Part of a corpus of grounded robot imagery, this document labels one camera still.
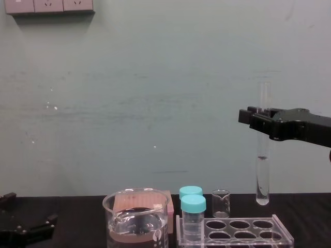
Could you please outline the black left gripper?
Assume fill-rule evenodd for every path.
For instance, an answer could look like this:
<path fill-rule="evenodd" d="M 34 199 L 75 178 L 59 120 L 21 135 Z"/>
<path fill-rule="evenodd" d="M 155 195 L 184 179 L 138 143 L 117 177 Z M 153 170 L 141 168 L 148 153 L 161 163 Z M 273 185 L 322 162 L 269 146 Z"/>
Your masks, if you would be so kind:
<path fill-rule="evenodd" d="M 13 208 L 17 194 L 14 192 L 1 196 L 1 247 L 26 247 L 29 239 L 50 239 L 57 225 L 58 215 L 48 216 L 44 223 L 31 228 L 21 225 L 11 226 Z"/>

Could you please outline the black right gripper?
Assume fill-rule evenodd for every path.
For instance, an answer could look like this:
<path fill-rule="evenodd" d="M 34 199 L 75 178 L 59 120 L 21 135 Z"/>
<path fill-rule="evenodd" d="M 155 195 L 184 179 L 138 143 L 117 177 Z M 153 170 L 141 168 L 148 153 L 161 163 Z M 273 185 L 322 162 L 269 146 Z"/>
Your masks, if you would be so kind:
<path fill-rule="evenodd" d="M 239 110 L 238 122 L 264 133 L 275 141 L 297 140 L 330 147 L 330 117 L 294 108 L 258 113 L 260 108 L 248 106 Z"/>

